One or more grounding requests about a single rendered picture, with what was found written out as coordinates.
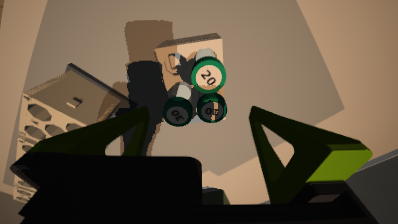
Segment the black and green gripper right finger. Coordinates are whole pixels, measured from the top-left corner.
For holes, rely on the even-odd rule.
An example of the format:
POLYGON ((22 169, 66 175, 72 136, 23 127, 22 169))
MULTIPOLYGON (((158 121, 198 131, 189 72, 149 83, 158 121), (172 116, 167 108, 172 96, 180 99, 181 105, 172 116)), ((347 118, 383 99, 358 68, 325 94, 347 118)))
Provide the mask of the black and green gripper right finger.
POLYGON ((271 204, 290 203, 311 182, 346 181, 373 156, 359 140, 256 106, 251 107, 249 122, 271 204), (262 125, 293 146, 286 167, 262 125))

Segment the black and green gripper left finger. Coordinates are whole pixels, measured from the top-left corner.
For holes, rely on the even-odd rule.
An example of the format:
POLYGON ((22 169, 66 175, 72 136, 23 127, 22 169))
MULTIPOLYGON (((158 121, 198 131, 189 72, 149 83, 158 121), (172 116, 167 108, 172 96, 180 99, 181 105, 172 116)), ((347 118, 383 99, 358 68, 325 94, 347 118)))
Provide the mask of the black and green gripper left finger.
POLYGON ((141 156, 149 121, 148 108, 143 106, 104 121, 40 140, 27 152, 106 155, 105 149, 109 143, 137 125, 122 155, 141 156))

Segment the clear tube with dark green cap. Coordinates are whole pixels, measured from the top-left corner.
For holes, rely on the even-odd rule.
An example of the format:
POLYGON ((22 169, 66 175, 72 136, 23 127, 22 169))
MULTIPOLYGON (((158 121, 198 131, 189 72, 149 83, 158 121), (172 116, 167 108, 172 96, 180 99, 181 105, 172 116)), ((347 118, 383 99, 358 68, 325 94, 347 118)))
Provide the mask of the clear tube with dark green cap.
POLYGON ((220 90, 211 94, 198 91, 197 114, 207 123, 219 122, 226 116, 227 105, 220 90))

